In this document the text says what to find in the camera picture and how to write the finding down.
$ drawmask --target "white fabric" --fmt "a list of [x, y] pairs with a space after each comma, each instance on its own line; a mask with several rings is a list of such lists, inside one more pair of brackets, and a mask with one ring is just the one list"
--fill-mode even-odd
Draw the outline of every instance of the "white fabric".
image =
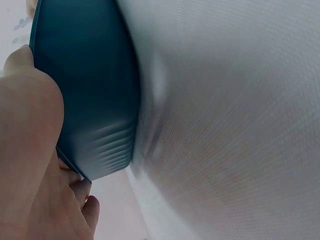
[[320, 1], [118, 0], [152, 240], [320, 238]]

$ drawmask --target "fingernail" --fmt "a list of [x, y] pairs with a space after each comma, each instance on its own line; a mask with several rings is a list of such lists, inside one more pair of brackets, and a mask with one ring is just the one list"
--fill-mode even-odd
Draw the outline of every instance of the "fingernail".
[[24, 47], [26, 47], [26, 46], [29, 46], [28, 44], [25, 44], [25, 45], [22, 45], [20, 48], [22, 49], [22, 48], [24, 48]]

